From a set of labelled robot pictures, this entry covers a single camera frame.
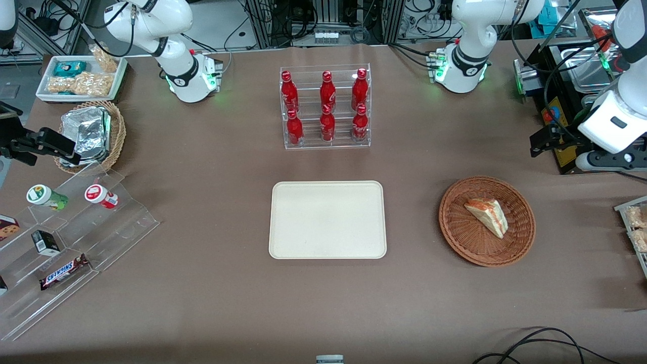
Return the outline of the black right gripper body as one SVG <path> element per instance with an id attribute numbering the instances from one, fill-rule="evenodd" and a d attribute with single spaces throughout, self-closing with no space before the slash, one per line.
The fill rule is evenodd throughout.
<path id="1" fill-rule="evenodd" d="M 1 153 L 4 158 L 14 159 L 34 166 L 37 157 L 31 152 L 35 144 L 28 138 L 29 131 L 22 126 L 1 127 Z"/>

